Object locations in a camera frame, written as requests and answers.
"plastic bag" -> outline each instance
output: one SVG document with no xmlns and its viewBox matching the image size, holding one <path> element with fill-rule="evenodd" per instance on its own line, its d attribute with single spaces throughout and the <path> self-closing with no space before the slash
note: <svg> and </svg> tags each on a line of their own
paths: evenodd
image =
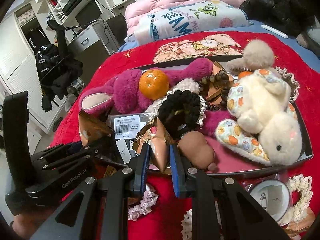
<svg viewBox="0 0 320 240">
<path fill-rule="evenodd" d="M 287 172 L 277 173 L 265 178 L 242 182 L 245 190 L 268 212 L 281 226 L 288 224 L 292 195 L 287 187 Z"/>
</svg>

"wall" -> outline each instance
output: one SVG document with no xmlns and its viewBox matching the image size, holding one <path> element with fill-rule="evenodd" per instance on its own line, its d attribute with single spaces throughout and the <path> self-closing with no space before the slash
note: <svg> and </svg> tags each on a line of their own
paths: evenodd
<svg viewBox="0 0 320 240">
<path fill-rule="evenodd" d="M 10 6 L 7 13 L 5 14 L 4 19 L 9 15 L 11 15 L 13 12 L 15 12 L 17 9 L 19 9 L 20 7 L 22 7 L 23 5 L 29 3 L 30 1 L 31 0 L 15 0 L 13 4 Z"/>
</svg>

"snack wrapper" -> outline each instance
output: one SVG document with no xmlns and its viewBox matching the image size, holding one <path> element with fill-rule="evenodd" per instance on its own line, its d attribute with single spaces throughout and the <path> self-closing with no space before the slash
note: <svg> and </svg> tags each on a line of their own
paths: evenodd
<svg viewBox="0 0 320 240">
<path fill-rule="evenodd" d="M 167 144 L 174 144 L 176 141 L 170 136 L 158 117 L 155 117 L 138 132 L 132 149 L 140 154 L 143 143 L 150 144 L 153 152 L 151 161 L 163 173 L 169 156 Z"/>
<path fill-rule="evenodd" d="M 93 115 L 87 114 L 84 110 L 81 110 L 79 112 L 79 133 L 82 146 L 86 146 L 103 136 L 110 136 L 113 131 L 104 122 L 101 122 Z"/>
</svg>

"computer monitor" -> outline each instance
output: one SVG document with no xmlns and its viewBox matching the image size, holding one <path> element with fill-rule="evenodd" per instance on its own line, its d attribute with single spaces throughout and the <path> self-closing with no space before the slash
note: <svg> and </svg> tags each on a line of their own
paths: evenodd
<svg viewBox="0 0 320 240">
<path fill-rule="evenodd" d="M 76 15 L 76 20 L 79 25 L 87 25 L 89 22 L 98 19 L 101 13 L 95 1 L 92 0 Z"/>
</svg>

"cartoon monster print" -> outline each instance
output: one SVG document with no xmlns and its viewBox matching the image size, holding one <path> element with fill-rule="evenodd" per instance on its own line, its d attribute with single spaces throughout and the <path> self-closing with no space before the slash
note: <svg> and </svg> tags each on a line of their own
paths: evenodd
<svg viewBox="0 0 320 240">
<path fill-rule="evenodd" d="M 198 11 L 198 12 L 195 12 L 194 14 L 199 19 L 200 18 L 199 13 L 201 13 L 201 12 L 203 12 L 205 14 L 210 14 L 212 16 L 216 16 L 216 12 L 217 12 L 218 8 L 219 7 L 217 7 L 217 6 L 212 6 L 212 3 L 209 3 L 205 7 L 199 8 L 197 10 L 190 9 L 190 11 Z"/>
</svg>

